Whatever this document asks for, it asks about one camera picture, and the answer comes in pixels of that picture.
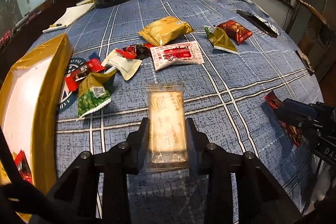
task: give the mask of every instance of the gold snack bag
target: gold snack bag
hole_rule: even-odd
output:
[[[144,27],[139,34],[153,46],[164,46],[175,38],[193,32],[189,23],[175,17],[165,17]]]
[[[183,87],[147,86],[150,119],[148,172],[187,167]]]

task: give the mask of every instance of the snack packet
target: snack packet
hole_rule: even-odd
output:
[[[147,87],[149,111],[148,155],[144,170],[149,173],[187,168],[183,87]]]
[[[90,72],[100,72],[104,69],[105,68],[101,65],[97,58],[93,58],[85,62],[65,78],[69,91],[76,91],[79,88],[80,82],[83,81]]]
[[[165,17],[144,27],[139,34],[153,46],[164,46],[175,38],[193,32],[194,29],[175,17]]]
[[[150,48],[153,45],[149,43],[133,44],[122,49],[116,48],[116,52],[127,59],[145,59],[151,56]]]
[[[98,111],[111,102],[112,85],[116,69],[110,73],[90,73],[79,85],[79,118]]]
[[[197,41],[152,47],[155,70],[160,70],[170,65],[203,64],[203,56]]]
[[[265,99],[269,106],[274,110],[276,110],[278,107],[282,106],[282,101],[279,100],[279,98],[274,94],[274,91],[271,91],[265,96]],[[290,139],[294,142],[296,146],[300,146],[301,144],[301,136],[302,131],[300,129],[296,129],[294,126],[291,126],[290,124],[287,124],[285,122],[279,121],[282,125],[282,127],[285,129],[287,135],[290,137]]]
[[[103,66],[110,65],[114,66],[118,71],[120,71],[123,78],[128,81],[135,75],[138,68],[140,67],[141,60],[131,60],[123,57],[120,53],[114,49],[109,53],[107,58],[102,62]]]
[[[257,15],[254,15],[257,19],[259,19],[262,23],[265,23],[266,26],[270,27],[273,32],[275,32],[277,35],[279,35],[279,30],[270,22],[263,19],[262,17],[259,17]]]
[[[215,49],[238,54],[235,45],[221,28],[204,26],[204,29],[209,41],[213,44]]]
[[[252,32],[246,29],[243,25],[235,22],[234,20],[229,20],[227,22],[218,25],[219,28],[223,29],[228,37],[234,39],[238,45],[243,43],[248,39]]]
[[[33,184],[32,173],[27,162],[26,154],[22,150],[16,155],[14,162],[21,177],[25,181]]]

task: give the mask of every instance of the clear plastic wrapper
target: clear plastic wrapper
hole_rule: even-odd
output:
[[[144,170],[165,172],[188,167],[183,86],[147,86],[149,111],[148,154]]]

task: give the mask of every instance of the notepad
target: notepad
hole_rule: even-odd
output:
[[[75,7],[70,7],[67,8],[65,11],[64,15],[62,15],[53,25],[61,24],[61,26],[57,27],[49,27],[46,30],[43,30],[43,33],[55,31],[55,30],[60,30],[60,29],[65,29],[68,27],[70,24],[75,22],[77,19],[85,15],[88,11],[93,9],[94,3],[88,3],[88,4],[83,4],[80,6],[75,6]]]

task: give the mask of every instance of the plaid tablecloth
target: plaid tablecloth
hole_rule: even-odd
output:
[[[264,34],[239,16],[237,9],[272,22],[280,35],[272,38]],[[205,63],[155,72],[152,59],[147,58],[130,81],[125,82],[121,75],[115,77],[115,92],[106,109],[78,122],[76,96],[63,90],[56,124],[58,177],[81,151],[108,151],[138,129],[142,117],[147,116],[146,85],[182,82],[185,114],[194,119],[197,129],[229,152],[251,150],[257,154],[297,207],[303,209],[302,193],[310,175],[308,151],[290,142],[264,96],[275,90],[281,100],[311,103],[323,99],[315,76],[308,74],[295,54],[295,43],[256,5],[243,0],[130,0],[94,9],[66,30],[43,34],[32,48],[65,31],[73,46],[70,69],[74,69],[93,52],[103,60],[114,48],[144,42],[138,31],[166,16],[190,23],[195,32],[173,43],[198,41]],[[203,29],[203,25],[218,25],[230,19],[253,32],[237,46],[238,55],[214,50]],[[102,182],[103,175],[97,215],[101,214]],[[128,176],[132,223],[202,223],[206,186],[207,177],[190,177],[188,170]]]

